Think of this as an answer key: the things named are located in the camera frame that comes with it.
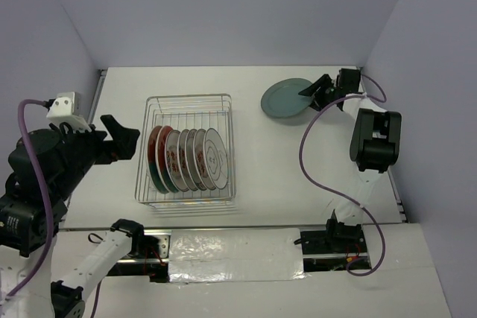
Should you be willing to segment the red teal wave plate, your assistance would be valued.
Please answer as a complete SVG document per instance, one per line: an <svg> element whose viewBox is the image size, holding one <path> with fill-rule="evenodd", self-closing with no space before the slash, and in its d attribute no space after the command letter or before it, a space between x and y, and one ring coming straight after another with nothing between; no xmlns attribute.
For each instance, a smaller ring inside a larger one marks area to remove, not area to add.
<svg viewBox="0 0 477 318"><path fill-rule="evenodd" d="M156 162L156 143L157 138L159 135L159 131L162 129L161 126L155 126L148 137L148 144L147 144L147 160L148 160L148 170L150 174L151 181L156 190L158 190L161 194L167 194L168 189L165 187L164 183L162 182L159 172L157 170L157 162Z"/></svg>
<svg viewBox="0 0 477 318"><path fill-rule="evenodd" d="M155 148L156 154L156 165L157 171L159 174L162 183L170 193L177 193L178 189L175 184L172 182L171 177L167 171L167 164L165 160L165 144L168 134L173 130L170 126L162 126L159 129L159 133L157 135L157 142Z"/></svg>

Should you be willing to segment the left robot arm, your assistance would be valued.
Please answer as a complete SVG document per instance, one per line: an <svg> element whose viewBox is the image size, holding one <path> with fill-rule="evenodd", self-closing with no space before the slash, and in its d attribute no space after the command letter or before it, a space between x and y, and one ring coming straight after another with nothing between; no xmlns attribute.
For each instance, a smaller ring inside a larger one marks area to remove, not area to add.
<svg viewBox="0 0 477 318"><path fill-rule="evenodd" d="M129 160L139 131L111 115L105 128L75 130L67 122L20 139L8 162L12 174L1 197L1 315L3 317L82 317L86 301L126 255L146 248L142 224L117 220L78 266L57 281L51 262L66 200L94 165Z"/></svg>

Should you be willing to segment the white bowl plate red characters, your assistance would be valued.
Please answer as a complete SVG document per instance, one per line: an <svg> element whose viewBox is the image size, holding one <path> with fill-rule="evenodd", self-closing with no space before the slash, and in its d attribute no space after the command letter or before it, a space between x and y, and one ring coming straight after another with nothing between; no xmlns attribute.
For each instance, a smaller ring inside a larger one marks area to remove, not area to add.
<svg viewBox="0 0 477 318"><path fill-rule="evenodd" d="M180 171L180 163L178 159L178 139L180 132L178 130L172 130L166 138L165 142L165 161L167 165L168 175L174 187L181 192L187 192L189 187L185 183Z"/></svg>

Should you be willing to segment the white plate teal rim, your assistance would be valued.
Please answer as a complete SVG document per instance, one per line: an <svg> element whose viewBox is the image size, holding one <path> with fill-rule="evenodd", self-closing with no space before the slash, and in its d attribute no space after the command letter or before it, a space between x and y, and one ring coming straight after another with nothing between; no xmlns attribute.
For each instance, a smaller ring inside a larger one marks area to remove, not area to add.
<svg viewBox="0 0 477 318"><path fill-rule="evenodd" d="M197 133L196 129L191 129L186 137L186 162L189 169L190 176L193 183L196 185L198 190L205 191L206 186L202 183L200 179L200 174L195 165L195 154L194 154L194 139Z"/></svg>

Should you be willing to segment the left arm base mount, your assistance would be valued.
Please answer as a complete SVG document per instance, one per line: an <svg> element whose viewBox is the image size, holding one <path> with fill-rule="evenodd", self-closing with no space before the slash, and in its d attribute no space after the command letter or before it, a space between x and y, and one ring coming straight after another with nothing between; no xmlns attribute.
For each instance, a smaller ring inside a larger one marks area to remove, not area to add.
<svg viewBox="0 0 477 318"><path fill-rule="evenodd" d="M108 272L111 277L143 276L149 282L167 283L168 235L147 235L142 224L119 219L111 227L111 232L122 232L132 239L131 249Z"/></svg>

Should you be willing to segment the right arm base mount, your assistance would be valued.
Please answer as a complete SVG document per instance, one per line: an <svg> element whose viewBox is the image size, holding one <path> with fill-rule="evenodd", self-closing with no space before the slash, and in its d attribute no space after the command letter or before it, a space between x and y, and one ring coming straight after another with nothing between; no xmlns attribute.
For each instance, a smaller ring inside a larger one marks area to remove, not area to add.
<svg viewBox="0 0 477 318"><path fill-rule="evenodd" d="M303 254L303 267L307 273L346 270L369 270L370 260L362 225L346 226L335 213L324 229L301 231L294 241Z"/></svg>

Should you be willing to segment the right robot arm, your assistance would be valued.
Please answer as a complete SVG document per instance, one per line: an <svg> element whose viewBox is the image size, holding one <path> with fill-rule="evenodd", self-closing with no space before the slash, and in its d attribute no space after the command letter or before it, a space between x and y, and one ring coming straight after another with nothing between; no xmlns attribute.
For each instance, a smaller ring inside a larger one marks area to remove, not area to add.
<svg viewBox="0 0 477 318"><path fill-rule="evenodd" d="M141 134L95 190L111 217L149 228L397 223L401 117L360 78L335 66L111 68L97 113Z"/></svg>

